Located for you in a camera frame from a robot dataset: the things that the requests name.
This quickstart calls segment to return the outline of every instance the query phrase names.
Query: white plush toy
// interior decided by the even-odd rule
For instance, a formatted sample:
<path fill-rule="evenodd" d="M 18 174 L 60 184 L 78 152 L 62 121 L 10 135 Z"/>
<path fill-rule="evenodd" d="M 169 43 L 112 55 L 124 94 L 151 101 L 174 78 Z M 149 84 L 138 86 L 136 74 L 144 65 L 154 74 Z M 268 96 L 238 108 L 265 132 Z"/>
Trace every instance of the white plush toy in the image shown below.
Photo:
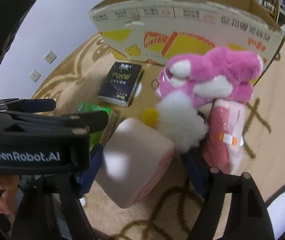
<path fill-rule="evenodd" d="M 208 125 L 193 107 L 192 100 L 180 90 L 170 93 L 155 108 L 146 109 L 141 120 L 173 141 L 180 153 L 199 146 L 208 132 Z"/>

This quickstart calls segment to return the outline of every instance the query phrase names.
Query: wall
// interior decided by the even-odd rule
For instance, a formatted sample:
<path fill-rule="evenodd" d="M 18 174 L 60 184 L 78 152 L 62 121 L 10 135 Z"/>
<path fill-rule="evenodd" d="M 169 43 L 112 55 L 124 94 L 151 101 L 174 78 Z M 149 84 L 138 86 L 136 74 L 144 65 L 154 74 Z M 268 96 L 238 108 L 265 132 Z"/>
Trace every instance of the wall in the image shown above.
<path fill-rule="evenodd" d="M 102 0 L 37 0 L 0 65 L 0 99 L 30 98 L 44 79 L 97 32 L 88 11 Z M 52 50 L 52 64 L 44 56 Z M 36 83 L 30 73 L 41 77 Z"/>

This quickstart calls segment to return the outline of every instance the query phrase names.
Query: cardboard box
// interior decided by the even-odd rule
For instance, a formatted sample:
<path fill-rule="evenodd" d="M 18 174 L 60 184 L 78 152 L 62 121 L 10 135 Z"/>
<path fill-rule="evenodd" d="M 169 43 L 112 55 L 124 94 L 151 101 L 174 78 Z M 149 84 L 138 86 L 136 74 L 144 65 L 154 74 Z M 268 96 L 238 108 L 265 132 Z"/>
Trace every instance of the cardboard box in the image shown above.
<path fill-rule="evenodd" d="M 89 12 L 119 60 L 166 64 L 215 46 L 258 53 L 271 63 L 284 35 L 254 0 L 104 0 Z"/>

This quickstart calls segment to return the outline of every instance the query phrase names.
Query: electrical outlet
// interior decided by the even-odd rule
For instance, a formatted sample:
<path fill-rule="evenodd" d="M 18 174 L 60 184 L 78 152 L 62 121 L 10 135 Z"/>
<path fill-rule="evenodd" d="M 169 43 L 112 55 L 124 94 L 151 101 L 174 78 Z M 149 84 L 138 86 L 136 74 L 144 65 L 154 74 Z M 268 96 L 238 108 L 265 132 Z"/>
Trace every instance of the electrical outlet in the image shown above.
<path fill-rule="evenodd" d="M 44 56 L 44 59 L 49 64 L 51 64 L 56 58 L 57 58 L 56 55 L 52 51 L 48 52 L 47 55 Z"/>
<path fill-rule="evenodd" d="M 29 78 L 34 81 L 34 82 L 37 82 L 37 80 L 40 78 L 41 74 L 36 70 L 34 69 L 32 71 L 32 73 L 29 75 Z"/>

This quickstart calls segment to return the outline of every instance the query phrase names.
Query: yellow plush beak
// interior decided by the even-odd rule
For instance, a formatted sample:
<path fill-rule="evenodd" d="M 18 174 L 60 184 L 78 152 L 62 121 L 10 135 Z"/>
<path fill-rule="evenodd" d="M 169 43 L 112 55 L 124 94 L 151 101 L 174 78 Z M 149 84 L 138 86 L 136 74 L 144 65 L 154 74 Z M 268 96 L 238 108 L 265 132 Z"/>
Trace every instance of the yellow plush beak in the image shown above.
<path fill-rule="evenodd" d="M 141 115 L 141 121 L 152 128 L 158 124 L 159 113 L 156 108 L 147 108 Z"/>

